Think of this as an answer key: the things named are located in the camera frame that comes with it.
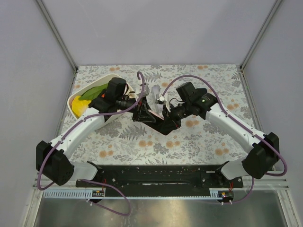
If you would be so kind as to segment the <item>phone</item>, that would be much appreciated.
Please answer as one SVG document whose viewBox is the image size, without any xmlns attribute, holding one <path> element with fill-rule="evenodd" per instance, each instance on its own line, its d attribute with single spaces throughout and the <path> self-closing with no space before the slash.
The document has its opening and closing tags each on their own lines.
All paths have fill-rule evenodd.
<svg viewBox="0 0 303 227">
<path fill-rule="evenodd" d="M 157 117 L 159 117 L 159 118 L 163 118 L 163 116 L 162 115 L 159 115 L 158 113 L 156 113 L 156 112 L 153 112 L 153 111 L 150 111 L 153 115 L 155 115 L 155 116 L 157 116 Z"/>
</svg>

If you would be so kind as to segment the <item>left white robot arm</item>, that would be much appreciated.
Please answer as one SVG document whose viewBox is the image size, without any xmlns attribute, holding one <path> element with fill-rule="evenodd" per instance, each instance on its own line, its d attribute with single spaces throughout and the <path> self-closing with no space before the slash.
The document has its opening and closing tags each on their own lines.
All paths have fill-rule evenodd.
<svg viewBox="0 0 303 227">
<path fill-rule="evenodd" d="M 140 85 L 139 94 L 129 107 L 122 107 L 116 102 L 124 95 L 127 82 L 121 77 L 113 77 L 106 88 L 109 94 L 93 99 L 83 115 L 66 132 L 50 142 L 41 141 L 36 147 L 37 187 L 40 190 L 41 177 L 46 176 L 59 186 L 70 180 L 92 180 L 98 169 L 92 163 L 70 162 L 76 148 L 95 130 L 109 124 L 111 120 L 124 113 L 130 113 L 139 106 L 147 85 L 143 74 L 137 72 Z"/>
</svg>

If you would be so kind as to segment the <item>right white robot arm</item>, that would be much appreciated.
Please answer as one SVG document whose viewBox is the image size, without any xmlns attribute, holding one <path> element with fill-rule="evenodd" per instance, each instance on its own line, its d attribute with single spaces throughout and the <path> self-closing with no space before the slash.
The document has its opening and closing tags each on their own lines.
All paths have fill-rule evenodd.
<svg viewBox="0 0 303 227">
<path fill-rule="evenodd" d="M 245 158 L 224 163 L 219 171 L 228 180 L 240 176 L 261 179 L 279 160 L 279 138 L 274 133 L 265 134 L 250 127 L 235 115 L 228 113 L 215 96 L 205 88 L 195 88 L 187 82 L 177 88 L 181 103 L 171 105 L 168 95 L 156 93 L 155 102 L 163 105 L 163 117 L 172 120 L 173 126 L 180 127 L 180 121 L 191 115 L 216 125 L 247 152 Z"/>
</svg>

